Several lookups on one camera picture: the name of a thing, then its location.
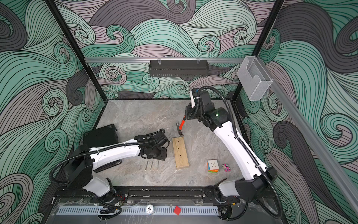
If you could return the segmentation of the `claw hammer red black handle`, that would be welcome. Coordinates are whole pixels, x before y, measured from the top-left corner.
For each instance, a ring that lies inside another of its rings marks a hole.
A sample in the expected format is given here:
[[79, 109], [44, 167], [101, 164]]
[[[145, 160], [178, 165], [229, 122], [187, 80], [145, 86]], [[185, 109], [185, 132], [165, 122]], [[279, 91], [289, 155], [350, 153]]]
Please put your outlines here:
[[185, 121], [186, 121], [186, 115], [183, 117], [181, 123], [176, 123], [176, 126], [177, 126], [177, 131], [178, 131], [178, 134], [179, 136], [183, 136], [183, 132], [182, 132], [182, 128], [185, 124]]

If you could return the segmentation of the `wooden block with nails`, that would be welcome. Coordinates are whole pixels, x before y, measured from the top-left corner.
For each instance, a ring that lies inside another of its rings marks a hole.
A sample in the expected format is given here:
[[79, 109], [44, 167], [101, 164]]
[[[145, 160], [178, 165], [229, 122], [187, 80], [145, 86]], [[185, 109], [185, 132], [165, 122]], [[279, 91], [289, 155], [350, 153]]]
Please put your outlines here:
[[172, 138], [176, 169], [189, 167], [184, 137]]

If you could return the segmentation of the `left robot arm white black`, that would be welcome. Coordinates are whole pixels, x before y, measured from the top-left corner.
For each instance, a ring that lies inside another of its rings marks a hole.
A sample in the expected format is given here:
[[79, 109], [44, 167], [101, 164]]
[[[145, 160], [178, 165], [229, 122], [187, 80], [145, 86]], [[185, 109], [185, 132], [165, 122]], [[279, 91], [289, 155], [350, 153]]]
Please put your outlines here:
[[116, 190], [109, 178], [97, 174], [97, 169], [107, 168], [130, 157], [164, 161], [169, 145], [164, 129], [104, 147], [83, 144], [71, 157], [55, 165], [48, 176], [52, 183], [66, 185], [69, 189], [84, 189], [111, 201], [116, 196]]

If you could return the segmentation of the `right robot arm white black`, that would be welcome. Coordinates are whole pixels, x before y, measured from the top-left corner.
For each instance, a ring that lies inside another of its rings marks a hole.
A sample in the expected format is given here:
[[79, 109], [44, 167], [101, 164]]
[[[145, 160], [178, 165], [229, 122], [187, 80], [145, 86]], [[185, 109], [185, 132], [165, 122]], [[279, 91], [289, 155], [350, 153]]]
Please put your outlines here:
[[240, 197], [251, 202], [271, 188], [277, 171], [267, 166], [244, 140], [235, 125], [234, 114], [221, 93], [209, 86], [193, 88], [185, 119], [196, 119], [209, 128], [227, 147], [238, 164], [242, 179], [218, 184], [220, 198]]

